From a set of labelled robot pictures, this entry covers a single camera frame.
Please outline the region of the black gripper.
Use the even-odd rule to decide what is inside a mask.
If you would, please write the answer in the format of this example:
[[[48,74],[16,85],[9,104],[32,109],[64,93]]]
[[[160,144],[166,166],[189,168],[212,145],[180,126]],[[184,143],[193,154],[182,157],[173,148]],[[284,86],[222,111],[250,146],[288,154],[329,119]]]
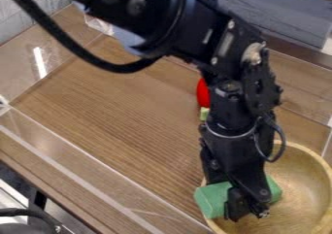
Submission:
[[[232,184],[224,203],[226,219],[237,221],[246,215],[262,218],[269,214],[272,195],[264,163],[270,161],[274,113],[272,110],[257,115],[250,112],[238,82],[204,80],[210,110],[198,129],[206,182]]]

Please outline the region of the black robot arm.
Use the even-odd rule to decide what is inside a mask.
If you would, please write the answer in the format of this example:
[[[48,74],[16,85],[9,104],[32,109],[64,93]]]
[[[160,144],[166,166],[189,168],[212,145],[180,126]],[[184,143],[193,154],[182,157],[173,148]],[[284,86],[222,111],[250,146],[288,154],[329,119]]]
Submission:
[[[273,109],[282,92],[269,68],[260,31],[212,0],[72,0],[82,11],[137,36],[129,49],[137,71],[173,55],[196,64],[209,90],[200,125],[201,163],[208,184],[230,220],[265,217],[273,197],[264,165],[282,155],[284,136]]]

